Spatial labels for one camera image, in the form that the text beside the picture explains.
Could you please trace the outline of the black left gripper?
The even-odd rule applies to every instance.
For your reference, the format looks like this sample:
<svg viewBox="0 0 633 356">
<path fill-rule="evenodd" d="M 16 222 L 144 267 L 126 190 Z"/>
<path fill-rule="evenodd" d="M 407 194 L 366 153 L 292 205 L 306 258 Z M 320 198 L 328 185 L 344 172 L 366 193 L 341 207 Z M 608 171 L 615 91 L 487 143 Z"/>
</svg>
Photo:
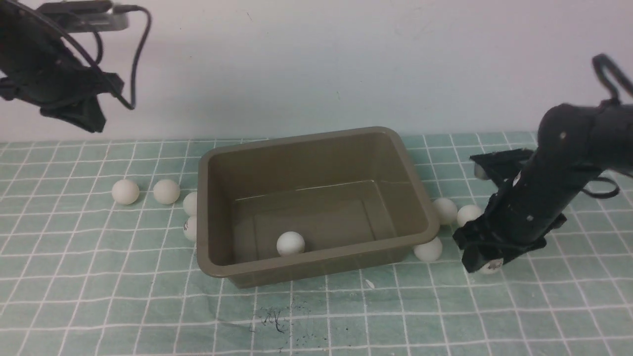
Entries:
<svg viewBox="0 0 633 356">
<path fill-rule="evenodd" d="M 102 133 L 106 117 L 98 95 L 124 88 L 117 74 L 102 78 L 65 56 L 1 50 L 1 98 L 33 104 L 40 113 L 89 133 Z"/>
</svg>

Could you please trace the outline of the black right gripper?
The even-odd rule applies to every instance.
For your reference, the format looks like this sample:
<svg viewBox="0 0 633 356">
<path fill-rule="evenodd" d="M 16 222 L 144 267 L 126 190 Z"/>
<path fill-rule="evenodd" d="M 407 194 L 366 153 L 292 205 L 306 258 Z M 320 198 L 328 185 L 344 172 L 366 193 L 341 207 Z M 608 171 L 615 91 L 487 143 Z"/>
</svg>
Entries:
<svg viewBox="0 0 633 356">
<path fill-rule="evenodd" d="M 493 194 L 483 214 L 466 223 L 452 235 L 462 251 L 462 264 L 468 273 L 488 261 L 504 259 L 504 265 L 529 252 L 547 246 L 546 235 L 567 221 L 564 214 L 537 216 L 518 210 Z"/>
</svg>

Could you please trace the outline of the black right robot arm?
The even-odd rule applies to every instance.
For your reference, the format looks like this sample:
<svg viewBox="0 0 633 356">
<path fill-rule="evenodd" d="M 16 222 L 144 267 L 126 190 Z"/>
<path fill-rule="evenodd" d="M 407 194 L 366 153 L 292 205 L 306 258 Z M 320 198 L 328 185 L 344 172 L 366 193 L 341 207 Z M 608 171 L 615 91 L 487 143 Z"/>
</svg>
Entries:
<svg viewBox="0 0 633 356">
<path fill-rule="evenodd" d="M 580 193 L 608 199 L 619 194 L 590 192 L 605 171 L 632 176 L 633 109 L 604 101 L 597 107 L 561 104 L 548 110 L 536 149 L 472 155 L 475 175 L 498 190 L 480 217 L 453 234 L 467 272 L 498 269 L 546 246 L 546 235 L 561 227 L 563 210 Z"/>
</svg>

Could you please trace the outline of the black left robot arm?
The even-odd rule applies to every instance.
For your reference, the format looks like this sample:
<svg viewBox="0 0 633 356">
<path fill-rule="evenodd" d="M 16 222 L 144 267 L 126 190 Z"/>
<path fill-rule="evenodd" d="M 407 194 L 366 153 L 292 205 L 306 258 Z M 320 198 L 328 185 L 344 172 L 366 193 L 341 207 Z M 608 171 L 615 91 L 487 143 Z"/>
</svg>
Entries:
<svg viewBox="0 0 633 356">
<path fill-rule="evenodd" d="M 1 2 L 1 97 L 19 100 L 51 119 L 101 133 L 106 118 L 97 99 L 122 89 L 117 74 L 85 66 L 34 13 L 13 0 Z"/>
</svg>

